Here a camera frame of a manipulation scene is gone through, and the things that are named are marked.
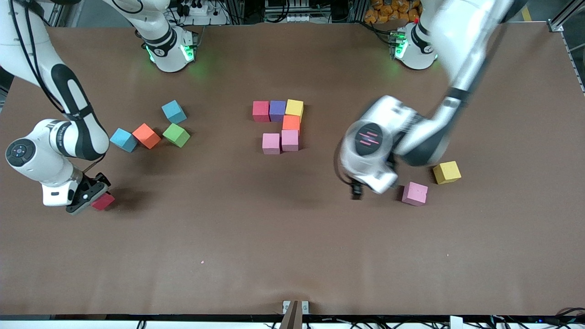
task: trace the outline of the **pink cube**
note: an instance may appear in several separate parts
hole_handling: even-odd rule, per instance
[[[91,206],[97,210],[104,210],[107,206],[109,206],[113,201],[114,197],[111,194],[105,193],[102,194],[99,198],[97,198],[94,202],[91,203]]]
[[[252,117],[256,122],[270,122],[270,102],[254,101],[252,104]]]
[[[426,202],[426,191],[428,189],[427,186],[410,182],[404,187],[402,202],[412,205],[423,205]]]
[[[262,134],[262,151],[264,154],[280,154],[280,134]]]
[[[298,151],[298,130],[283,130],[281,145],[283,152]]]

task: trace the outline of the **blue cube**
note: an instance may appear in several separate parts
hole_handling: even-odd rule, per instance
[[[127,152],[134,151],[136,144],[138,144],[138,141],[131,133],[120,128],[113,133],[110,142]]]
[[[187,119],[185,112],[183,112],[183,109],[177,101],[163,105],[163,112],[167,119],[174,124],[178,124]]]
[[[286,101],[270,101],[269,116],[273,122],[282,122],[287,109]]]

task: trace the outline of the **wire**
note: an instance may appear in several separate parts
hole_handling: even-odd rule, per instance
[[[36,67],[37,67],[37,70],[36,71],[35,71],[35,68],[33,67],[32,62],[30,61],[30,57],[29,57],[28,51],[26,50],[25,42],[22,39],[22,34],[20,33],[20,27],[18,26],[18,21],[16,20],[16,12],[14,11],[14,0],[10,0],[9,6],[10,6],[10,13],[12,15],[12,23],[14,24],[14,29],[16,30],[16,35],[18,36],[18,40],[20,41],[20,47],[22,48],[22,52],[25,55],[26,61],[29,64],[29,68],[30,68],[31,72],[33,73],[33,76],[35,77],[35,79],[39,83],[39,87],[43,90],[45,96],[49,99],[49,101],[51,102],[51,104],[53,104],[53,106],[55,106],[55,108],[59,112],[65,113],[65,111],[63,111],[63,109],[61,107],[59,107],[55,103],[55,101],[53,100],[53,96],[48,91],[47,87],[44,84],[43,78],[40,75],[40,71],[38,69],[38,67],[39,67],[39,65],[38,65],[38,59],[37,59],[37,56],[36,56],[35,37],[33,36],[32,28],[30,27],[30,16],[29,16],[29,10],[28,10],[28,8],[23,7],[23,9],[25,11],[25,18],[26,18],[27,25],[28,25],[29,39],[30,39],[30,44],[31,44],[32,56],[33,56],[33,59],[35,60]]]
[[[277,18],[276,20],[269,20],[269,19],[265,18],[264,20],[266,22],[268,22],[268,23],[280,23],[283,20],[285,20],[287,18],[287,16],[288,16],[288,11],[291,8],[290,1],[289,0],[286,0],[286,1],[287,1],[286,2],[286,12],[284,12],[285,11],[285,6],[283,5],[283,12],[280,14],[280,17],[279,18]]]
[[[240,21],[240,19],[241,19],[241,18],[240,18],[239,16],[237,16],[237,15],[235,16],[235,18],[236,18],[236,19],[234,19],[234,16],[232,16],[232,14],[231,14],[231,13],[228,11],[227,7],[225,6],[225,4],[224,4],[223,2],[219,1],[219,5],[220,5],[220,6],[221,6],[221,8],[223,9],[223,11],[225,11],[225,13],[226,13],[226,14],[229,16],[230,23],[231,23],[232,25],[235,25],[235,24],[233,23],[233,22],[234,22],[234,20],[235,20],[236,22],[239,22],[239,21]]]
[[[582,308],[582,307],[574,307],[572,309],[568,309],[568,310],[566,310],[566,311],[564,311],[562,313],[559,313],[559,314],[555,315],[555,317],[565,316],[565,315],[567,315],[569,313],[572,313],[572,312],[575,312],[575,311],[585,311],[585,309]]]
[[[99,159],[97,159],[96,161],[94,161],[91,165],[87,166],[87,168],[85,168],[83,170],[83,173],[86,173],[89,170],[91,170],[93,167],[95,167],[95,165],[97,165],[98,163],[100,163],[100,161],[102,161],[105,157],[106,157],[106,153],[104,153]]]
[[[114,6],[116,6],[116,8],[120,9],[121,11],[123,11],[123,12],[125,12],[125,13],[139,13],[139,12],[141,12],[141,11],[142,11],[142,9],[144,9],[144,4],[142,3],[142,0],[137,0],[137,1],[138,1],[138,3],[140,3],[140,9],[138,9],[137,11],[133,11],[133,12],[131,12],[131,11],[127,11],[126,9],[124,9],[124,8],[120,7],[120,6],[119,6],[119,5],[116,3],[116,0],[112,0],[112,3],[113,3],[113,5],[114,5]]]
[[[138,325],[136,326],[136,329],[145,329],[145,328],[146,328],[146,320],[138,321]]]
[[[524,325],[524,323],[520,322],[520,321],[515,321],[511,316],[508,316],[508,318],[510,320],[512,320],[513,323],[517,323],[520,327],[524,328],[524,329],[529,329],[527,326]]]

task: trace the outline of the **cube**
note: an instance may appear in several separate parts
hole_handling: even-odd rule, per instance
[[[99,198],[97,198],[94,202],[91,203],[91,206],[94,207],[97,210],[104,210],[106,209],[107,206],[109,206],[110,204],[112,204],[112,202],[114,202],[115,198],[109,194],[109,193],[104,193],[102,194],[102,196],[100,196]]]
[[[411,181],[404,187],[402,202],[412,205],[423,205],[426,203],[426,192],[428,189],[427,186]]]
[[[172,101],[163,105],[163,112],[167,119],[174,124],[178,124],[179,122],[185,121],[185,119],[187,119],[185,112],[183,112],[183,109],[179,103],[177,103],[177,101]]]
[[[138,127],[137,130],[132,132],[132,135],[149,149],[153,148],[158,142],[160,142],[160,137],[146,124],[142,124]]]
[[[285,101],[270,101],[270,120],[272,122],[282,122],[286,108],[287,103]]]
[[[301,131],[301,117],[296,115],[285,115],[283,119],[283,130]]]
[[[131,133],[120,128],[118,128],[116,132],[113,133],[112,137],[110,138],[110,142],[126,152],[134,151],[134,148],[138,144],[138,141]]]
[[[288,100],[287,101],[287,109],[285,114],[287,115],[296,115],[301,118],[302,121],[302,108],[304,107],[302,101],[296,100]]]
[[[283,130],[280,137],[283,152],[298,151],[298,131]]]
[[[177,126],[176,124],[171,124],[168,126],[167,130],[163,132],[163,136],[180,148],[183,147],[183,145],[185,145],[187,140],[191,137],[185,129]]]
[[[264,154],[280,154],[280,134],[264,133],[262,134],[262,151]]]
[[[252,103],[252,117],[256,122],[270,122],[270,102],[254,101]]]
[[[455,161],[440,163],[433,168],[437,184],[452,183],[461,178],[461,173]]]

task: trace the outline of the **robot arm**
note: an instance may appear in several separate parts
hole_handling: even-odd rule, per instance
[[[197,34],[171,27],[163,12],[170,0],[103,0],[140,33],[150,59],[163,72],[176,72],[195,59]]]
[[[42,120],[27,136],[12,142],[5,156],[16,171],[41,183],[45,205],[66,205],[68,212],[77,213],[104,194],[107,184],[90,179],[66,157],[97,160],[108,150],[109,139],[79,80],[55,52],[41,18],[27,5],[0,0],[0,65],[41,87],[67,120]]]
[[[430,25],[431,41],[447,71],[450,89],[431,119],[396,98],[380,98],[347,130],[340,149],[341,164],[352,179],[376,193],[395,185],[394,157],[411,166],[441,158],[467,99],[486,65],[486,45],[512,0],[447,0]]]

